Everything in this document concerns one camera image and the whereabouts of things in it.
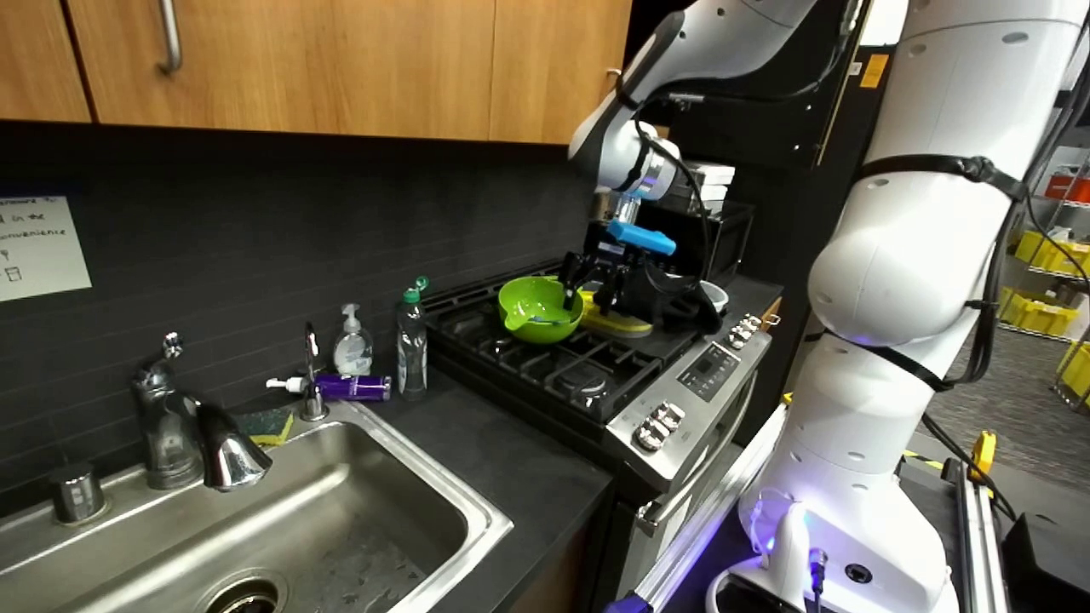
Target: green pot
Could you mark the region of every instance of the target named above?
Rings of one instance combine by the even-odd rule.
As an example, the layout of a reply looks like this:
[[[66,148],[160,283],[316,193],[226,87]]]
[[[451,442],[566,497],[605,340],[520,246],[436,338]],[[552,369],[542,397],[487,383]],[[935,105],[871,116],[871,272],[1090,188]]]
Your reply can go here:
[[[566,288],[556,275],[516,275],[499,301],[504,326],[527,343],[560,343],[581,319],[581,301],[566,312]]]

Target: sink basin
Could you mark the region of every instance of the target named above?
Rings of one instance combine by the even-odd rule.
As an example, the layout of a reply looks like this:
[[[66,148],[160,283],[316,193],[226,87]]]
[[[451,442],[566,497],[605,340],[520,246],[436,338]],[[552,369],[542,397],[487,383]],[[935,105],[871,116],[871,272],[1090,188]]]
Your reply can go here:
[[[107,480],[107,507],[0,523],[5,609],[434,609],[510,523],[366,405],[331,405],[236,493]]]

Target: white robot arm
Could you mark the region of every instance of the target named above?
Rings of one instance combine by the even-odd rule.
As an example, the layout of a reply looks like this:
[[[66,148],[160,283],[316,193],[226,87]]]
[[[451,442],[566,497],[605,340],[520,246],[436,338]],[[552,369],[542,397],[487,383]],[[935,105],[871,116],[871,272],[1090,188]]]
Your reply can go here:
[[[812,271],[828,334],[805,356],[794,410],[739,501],[756,559],[736,571],[785,603],[823,609],[954,613],[943,544],[901,491],[895,465],[974,332],[994,240],[1050,123],[1090,0],[918,0],[841,222]],[[675,13],[625,74],[631,100],[656,87],[765,64],[809,0],[697,0]],[[598,188],[654,173],[611,95],[574,156]]]

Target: kitchen counter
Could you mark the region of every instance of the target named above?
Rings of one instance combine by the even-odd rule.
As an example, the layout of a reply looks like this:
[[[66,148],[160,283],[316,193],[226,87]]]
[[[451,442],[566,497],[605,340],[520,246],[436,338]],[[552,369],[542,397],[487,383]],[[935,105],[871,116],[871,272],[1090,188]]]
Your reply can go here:
[[[371,410],[516,523],[516,531],[447,596],[443,613],[509,609],[611,487],[604,466],[436,369],[425,397]]]

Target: cabinet door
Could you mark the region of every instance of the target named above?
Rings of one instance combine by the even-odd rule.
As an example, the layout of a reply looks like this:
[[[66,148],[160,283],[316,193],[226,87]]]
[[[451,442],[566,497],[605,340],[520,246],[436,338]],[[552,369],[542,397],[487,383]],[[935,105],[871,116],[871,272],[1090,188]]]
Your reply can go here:
[[[493,141],[568,142],[625,61],[631,0],[499,0]]]
[[[0,4],[0,120],[91,120],[60,0]]]
[[[68,0],[103,123],[487,137],[493,0]]]

